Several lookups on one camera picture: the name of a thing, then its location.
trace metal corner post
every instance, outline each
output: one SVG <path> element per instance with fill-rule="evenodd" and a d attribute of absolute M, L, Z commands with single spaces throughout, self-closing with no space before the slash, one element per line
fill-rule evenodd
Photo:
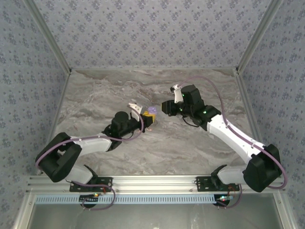
<path fill-rule="evenodd" d="M 243 53 L 239 63 L 238 63 L 238 73 L 241 74 L 246 65 L 249 63 L 254 51 L 256 50 L 258 44 L 263 38 L 264 33 L 268 29 L 269 25 L 272 22 L 273 17 L 275 16 L 276 12 L 280 8 L 283 0 L 271 0 L 269 3 L 261 21 L 259 22 L 254 35 L 252 36 L 251 40 L 248 43 L 246 50 Z"/>
<path fill-rule="evenodd" d="M 238 89 L 241 93 L 241 98 L 242 98 L 242 101 L 243 101 L 243 104 L 245 107 L 246 115 L 248 118 L 248 122 L 250 125 L 251 132 L 253 134 L 253 137 L 255 139 L 259 140 L 260 142 L 262 142 L 263 139 L 262 139 L 261 133 L 259 131 L 259 127 L 258 127 L 256 118 L 255 118 L 255 115 L 254 115 L 253 108 L 251 106 L 251 102 L 250 102 L 250 99 L 249 99 L 249 96 L 247 93 L 246 86 L 244 84 L 244 80 L 237 71 L 234 71 L 234 75 L 235 75 L 235 78 L 237 81 Z"/>
<path fill-rule="evenodd" d="M 274 193 L 273 196 L 284 229 L 298 229 L 287 193 Z"/>
<path fill-rule="evenodd" d="M 66 89 L 67 89 L 67 86 L 68 86 L 70 75 L 71 75 L 71 73 L 68 73 L 68 75 L 66 77 L 66 80 L 65 80 L 65 83 L 63 85 L 63 88 L 62 88 L 62 91 L 61 91 L 61 97 L 60 97 L 60 100 L 57 104 L 55 117 L 53 119 L 52 126 L 50 128 L 50 132 L 49 132 L 46 143 L 50 142 L 52 140 L 53 136 L 54 136 L 54 131 L 55 131 L 55 128 L 56 128 L 56 125 L 57 125 L 57 122 L 58 122 L 58 119 L 59 119 L 59 116 L 60 116 L 60 113 L 61 113 L 62 102 L 63 102 L 63 98 L 64 98 L 65 93 L 66 93 Z"/>
<path fill-rule="evenodd" d="M 49 27 L 47 26 L 42 14 L 40 13 L 36 3 L 33 0 L 23 0 L 24 4 L 28 8 L 30 14 L 32 15 L 34 21 L 36 22 L 37 26 L 39 27 L 42 35 L 46 39 L 47 43 L 49 44 L 50 49 L 53 51 L 56 59 L 58 60 L 59 64 L 61 65 L 62 69 L 65 73 L 70 72 L 70 67 L 61 52 L 58 44 L 56 43 Z"/>

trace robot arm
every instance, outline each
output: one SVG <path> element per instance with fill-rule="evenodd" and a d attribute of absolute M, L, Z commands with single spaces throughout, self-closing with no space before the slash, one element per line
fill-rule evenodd
<path fill-rule="evenodd" d="M 55 145 L 70 139 L 76 140 L 63 144 L 47 154 L 39 162 L 40 169 L 48 175 L 53 182 L 59 182 L 66 179 L 77 181 L 82 184 L 91 183 L 90 181 L 95 173 L 87 166 L 75 165 L 75 162 L 77 158 L 82 155 L 114 150 L 122 143 L 122 141 L 117 141 L 115 139 L 120 140 L 137 129 L 141 130 L 142 124 L 140 117 L 135 111 L 140 114 L 142 107 L 137 104 L 129 104 L 129 107 L 132 108 L 131 118 L 129 118 L 129 115 L 126 112 L 117 112 L 112 119 L 111 124 L 108 125 L 104 131 L 89 140 L 84 141 L 81 137 L 71 137 L 66 133 L 59 133 L 56 135 L 38 154 L 36 162 L 46 151 Z M 140 116 L 144 124 L 143 132 L 145 132 L 145 128 L 149 127 L 154 122 L 155 114 L 145 111 L 143 114 L 140 114 Z"/>
<path fill-rule="evenodd" d="M 253 147 L 255 144 L 263 148 L 280 162 L 278 149 L 274 145 L 265 146 L 247 136 L 228 121 L 225 122 L 219 110 L 204 104 L 199 90 L 194 85 L 183 88 L 175 85 L 171 91 L 174 92 L 175 99 L 162 103 L 162 111 L 165 114 L 190 117 L 195 125 L 219 137 L 229 145 L 245 162 L 244 166 L 222 165 L 212 173 L 212 181 L 219 190 L 230 183 L 246 183 L 254 191 L 261 192 L 281 175 L 282 172 L 274 161 Z M 229 130 L 227 125 L 230 125 L 235 132 L 253 144 L 247 144 Z"/>

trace patterned wallpaper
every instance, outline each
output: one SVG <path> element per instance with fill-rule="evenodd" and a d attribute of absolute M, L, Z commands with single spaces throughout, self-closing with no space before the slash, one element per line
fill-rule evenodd
<path fill-rule="evenodd" d="M 66 76 L 22 1 L 0 9 L 0 228 L 10 229 Z"/>
<path fill-rule="evenodd" d="M 236 66 L 270 0 L 35 0 L 72 68 Z"/>
<path fill-rule="evenodd" d="M 282 152 L 288 195 L 305 228 L 305 2 L 287 0 L 243 73 L 267 143 Z"/>

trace marble surface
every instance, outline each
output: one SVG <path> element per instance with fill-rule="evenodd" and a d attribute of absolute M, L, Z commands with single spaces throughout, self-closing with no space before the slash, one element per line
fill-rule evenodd
<path fill-rule="evenodd" d="M 73 71 L 55 134 L 97 134 L 117 111 L 130 112 L 128 102 L 137 102 L 145 109 L 157 107 L 152 130 L 111 152 L 82 156 L 77 164 L 86 164 L 99 175 L 209 174 L 222 164 L 242 165 L 241 158 L 217 137 L 187 126 L 180 116 L 168 117 L 161 111 L 160 104 L 174 98 L 170 87 L 191 75 L 213 80 L 222 94 L 227 118 L 251 135 L 233 72 L 220 70 Z M 191 83 L 200 90 L 205 104 L 221 108 L 208 82 L 199 79 Z"/>

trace purple cable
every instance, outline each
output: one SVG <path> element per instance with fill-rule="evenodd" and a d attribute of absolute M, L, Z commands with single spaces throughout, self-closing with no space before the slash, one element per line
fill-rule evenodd
<path fill-rule="evenodd" d="M 239 137 L 240 139 L 242 139 L 244 142 L 246 142 L 247 144 L 249 145 L 252 145 L 252 142 L 247 140 L 246 138 L 244 138 L 243 136 L 241 136 L 240 134 L 238 134 L 235 130 L 233 130 L 232 127 L 230 127 L 230 125 L 228 125 L 228 121 L 225 117 L 225 110 L 224 110 L 224 103 L 223 103 L 223 99 L 220 95 L 220 92 L 218 91 L 217 87 L 215 86 L 215 84 L 208 78 L 204 77 L 204 76 L 200 76 L 200 75 L 195 75 L 195 76 L 192 76 L 186 80 L 184 80 L 182 83 L 180 83 L 178 85 L 178 87 L 180 87 L 181 85 L 183 85 L 184 83 L 186 83 L 187 81 L 189 80 L 192 80 L 192 79 L 204 79 L 206 81 L 208 81 L 212 86 L 213 88 L 216 90 L 217 94 L 218 94 L 218 97 L 219 97 L 219 100 L 220 100 L 220 104 L 221 104 L 221 110 L 222 110 L 222 115 L 223 115 L 223 118 L 224 118 L 224 123 L 226 124 L 226 126 L 228 127 L 228 129 L 233 133 L 235 134 L 237 137 Z M 283 166 L 275 159 L 275 157 L 273 157 L 270 153 L 268 153 L 267 151 L 265 151 L 263 148 L 257 146 L 257 145 L 253 145 L 254 148 L 262 151 L 264 154 L 266 154 L 269 158 L 271 158 L 271 160 L 274 161 L 274 163 L 276 163 L 276 165 L 280 168 L 280 170 L 282 171 L 283 173 L 283 176 L 284 176 L 284 182 L 281 186 L 279 187 L 273 187 L 273 186 L 268 186 L 268 188 L 272 188 L 272 189 L 282 189 L 284 188 L 286 185 L 287 185 L 287 182 L 288 182 L 288 177 L 287 177 L 287 173 L 285 172 Z"/>
<path fill-rule="evenodd" d="M 105 209 L 110 208 L 110 207 L 114 204 L 114 202 L 115 202 L 115 191 L 114 191 L 114 189 L 113 189 L 111 186 L 109 186 L 109 185 L 102 185 L 102 184 L 100 184 L 100 185 L 86 185 L 86 184 L 82 184 L 82 183 L 76 182 L 76 181 L 73 181 L 73 183 L 74 183 L 74 184 L 77 184 L 77 185 L 80 185 L 80 186 L 84 186 L 84 187 L 106 187 L 106 188 L 109 188 L 109 189 L 111 190 L 111 192 L 113 193 L 113 199 L 112 199 L 111 203 L 110 203 L 109 205 L 103 207 L 103 208 L 86 208 L 86 207 L 84 206 L 84 203 L 86 202 L 86 200 L 87 200 L 88 198 L 85 198 L 85 199 L 82 201 L 81 205 L 82 205 L 82 207 L 83 207 L 84 209 L 86 209 L 86 210 L 89 210 L 89 211 L 100 211 L 100 210 L 105 210 Z"/>
<path fill-rule="evenodd" d="M 69 142 L 77 142 L 79 141 L 80 139 L 83 141 L 83 140 L 90 140 L 90 139 L 96 139 L 96 138 L 101 138 L 101 139 L 110 139 L 110 140 L 114 140 L 114 141 L 120 141 L 120 142 L 127 142 L 127 141 L 131 141 L 131 140 L 134 140 L 136 139 L 138 136 L 141 135 L 141 133 L 143 132 L 143 129 L 144 129 L 144 121 L 141 117 L 141 115 L 135 110 L 133 109 L 132 107 L 128 106 L 129 108 L 131 108 L 133 111 L 135 111 L 135 113 L 139 116 L 140 118 L 140 122 L 141 122 L 141 131 L 139 132 L 139 134 L 137 134 L 136 136 L 132 137 L 132 138 L 128 138 L 128 139 L 118 139 L 118 138 L 114 138 L 114 137 L 108 137 L 108 136 L 98 136 L 98 135 L 94 135 L 94 136 L 88 136 L 88 137 L 78 137 L 78 138 L 73 138 L 73 139 L 69 139 L 69 140 L 66 140 L 66 141 L 63 141 L 63 142 L 60 142 L 58 144 L 56 144 L 55 146 L 51 147 L 49 150 L 47 150 L 43 155 L 41 155 L 41 157 L 36 161 L 36 168 L 40 169 L 39 168 L 39 163 L 46 157 L 46 155 L 48 155 L 49 153 L 51 153 L 54 149 L 57 149 L 58 147 L 64 145 L 64 144 L 67 144 Z"/>

